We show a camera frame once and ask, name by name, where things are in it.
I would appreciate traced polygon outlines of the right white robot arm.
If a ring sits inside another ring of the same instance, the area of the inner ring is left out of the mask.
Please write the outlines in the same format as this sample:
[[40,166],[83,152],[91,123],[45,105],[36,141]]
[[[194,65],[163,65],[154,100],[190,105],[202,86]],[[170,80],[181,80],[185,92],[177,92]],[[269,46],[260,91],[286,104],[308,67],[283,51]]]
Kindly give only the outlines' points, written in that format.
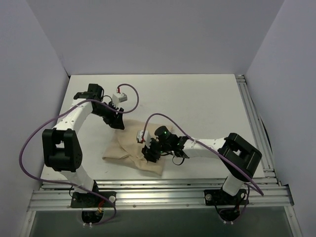
[[164,154],[175,157],[218,158],[229,170],[219,192],[223,203],[232,203],[237,193],[246,182],[250,182],[261,161],[262,153],[241,136],[230,133],[217,139],[194,139],[189,136],[177,136],[166,126],[160,126],[152,137],[147,130],[140,130],[136,140],[144,144],[142,154],[147,161],[157,162]]

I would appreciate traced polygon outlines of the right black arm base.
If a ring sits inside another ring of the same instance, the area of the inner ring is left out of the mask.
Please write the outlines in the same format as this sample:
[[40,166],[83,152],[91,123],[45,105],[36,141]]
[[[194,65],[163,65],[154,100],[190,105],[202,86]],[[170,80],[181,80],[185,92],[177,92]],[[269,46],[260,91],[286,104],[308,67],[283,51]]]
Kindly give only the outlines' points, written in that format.
[[246,189],[240,189],[235,196],[224,192],[222,189],[204,190],[204,200],[207,206],[235,206],[249,204]]

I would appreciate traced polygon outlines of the beige cloth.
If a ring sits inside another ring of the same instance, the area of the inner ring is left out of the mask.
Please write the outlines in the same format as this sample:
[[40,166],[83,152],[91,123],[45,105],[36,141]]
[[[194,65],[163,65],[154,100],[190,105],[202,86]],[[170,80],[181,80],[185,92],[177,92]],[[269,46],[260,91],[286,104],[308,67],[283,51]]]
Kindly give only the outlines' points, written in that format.
[[161,176],[164,168],[164,159],[150,162],[144,158],[142,144],[137,143],[137,132],[142,130],[145,123],[138,120],[126,119],[125,129],[116,129],[113,138],[103,152],[102,159],[111,163],[131,167],[151,174]]

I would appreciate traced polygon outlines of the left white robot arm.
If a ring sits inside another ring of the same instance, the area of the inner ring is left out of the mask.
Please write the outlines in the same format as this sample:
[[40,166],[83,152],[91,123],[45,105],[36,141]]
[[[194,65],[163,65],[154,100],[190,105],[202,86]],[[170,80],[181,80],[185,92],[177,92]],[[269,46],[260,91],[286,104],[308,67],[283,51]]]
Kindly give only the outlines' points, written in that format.
[[77,133],[90,114],[103,119],[113,129],[124,130],[123,108],[120,102],[127,101],[127,95],[117,92],[109,103],[103,102],[104,89],[90,83],[85,92],[78,92],[73,97],[72,111],[65,115],[52,129],[42,132],[44,163],[54,171],[61,173],[75,190],[82,194],[82,202],[88,207],[99,203],[100,195],[96,181],[85,171],[82,165],[83,153]]

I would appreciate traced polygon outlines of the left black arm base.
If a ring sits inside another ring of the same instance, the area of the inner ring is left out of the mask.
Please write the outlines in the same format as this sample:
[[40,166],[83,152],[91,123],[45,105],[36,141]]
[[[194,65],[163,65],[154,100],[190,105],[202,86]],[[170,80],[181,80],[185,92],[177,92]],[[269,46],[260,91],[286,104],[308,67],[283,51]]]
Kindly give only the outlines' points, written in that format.
[[[116,192],[106,191],[100,192],[101,196],[107,198],[110,202],[115,204]],[[112,205],[104,199],[97,197],[91,193],[73,192],[71,200],[71,208],[97,208],[97,207],[112,207]]]

